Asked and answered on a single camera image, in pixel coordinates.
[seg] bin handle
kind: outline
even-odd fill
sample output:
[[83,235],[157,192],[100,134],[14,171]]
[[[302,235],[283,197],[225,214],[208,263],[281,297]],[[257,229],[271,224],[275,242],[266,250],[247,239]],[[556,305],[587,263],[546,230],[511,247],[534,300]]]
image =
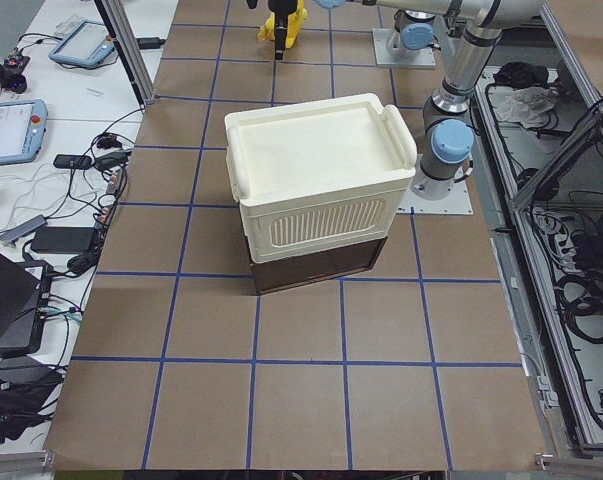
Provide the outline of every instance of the bin handle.
[[250,196],[250,177],[248,176],[248,167],[245,163],[243,150],[241,149],[241,140],[237,127],[228,128],[228,142],[232,152],[232,160],[228,163],[232,164],[235,174],[233,183],[238,189],[238,197],[240,199],[247,198]]
[[417,145],[412,138],[412,134],[408,129],[403,117],[399,113],[399,109],[394,105],[386,105],[381,112],[381,120],[387,122],[389,132],[395,143],[398,143],[405,158],[403,158],[403,166],[408,169],[414,168],[414,163],[417,158]]

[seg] white mounting plate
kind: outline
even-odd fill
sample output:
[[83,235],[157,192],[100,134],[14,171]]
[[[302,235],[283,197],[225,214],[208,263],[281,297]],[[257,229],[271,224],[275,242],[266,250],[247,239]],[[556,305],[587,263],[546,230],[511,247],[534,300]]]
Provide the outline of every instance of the white mounting plate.
[[417,68],[434,69],[437,63],[431,48],[422,48],[410,55],[399,57],[388,52],[386,44],[394,30],[389,28],[373,28],[374,54],[377,59],[377,67],[381,68]]
[[411,189],[405,192],[397,213],[429,213],[435,215],[472,215],[472,203],[465,182],[455,183],[450,194],[443,200],[426,200]]

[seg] yellow object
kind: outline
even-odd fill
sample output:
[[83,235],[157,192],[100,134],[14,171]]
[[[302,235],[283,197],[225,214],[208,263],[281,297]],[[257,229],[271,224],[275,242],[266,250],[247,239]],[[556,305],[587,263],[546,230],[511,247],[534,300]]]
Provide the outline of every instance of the yellow object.
[[[303,7],[303,0],[298,0],[296,12],[288,15],[288,35],[285,39],[285,48],[292,48],[306,18],[308,18],[308,11]],[[260,42],[266,38],[274,42],[274,13],[270,14],[270,18],[261,25],[257,38]]]

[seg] white plastic bin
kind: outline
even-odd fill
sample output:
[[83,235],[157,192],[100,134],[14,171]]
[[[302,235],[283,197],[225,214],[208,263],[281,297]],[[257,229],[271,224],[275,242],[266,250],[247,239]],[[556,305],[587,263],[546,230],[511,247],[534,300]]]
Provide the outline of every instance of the white plastic bin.
[[231,113],[227,163],[252,260],[383,238],[416,145],[373,94]]

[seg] blue joint cap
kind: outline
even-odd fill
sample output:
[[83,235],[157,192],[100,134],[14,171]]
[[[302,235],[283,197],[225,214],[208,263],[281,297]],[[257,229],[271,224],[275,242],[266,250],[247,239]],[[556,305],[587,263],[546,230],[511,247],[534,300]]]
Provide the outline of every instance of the blue joint cap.
[[444,120],[434,127],[431,145],[432,151],[443,163],[459,164],[470,155],[474,133],[461,120]]
[[433,39],[434,29],[429,23],[411,23],[401,29],[401,43],[408,50],[421,50],[430,45]]
[[346,0],[314,0],[319,4],[320,7],[332,10],[333,8],[340,7]]

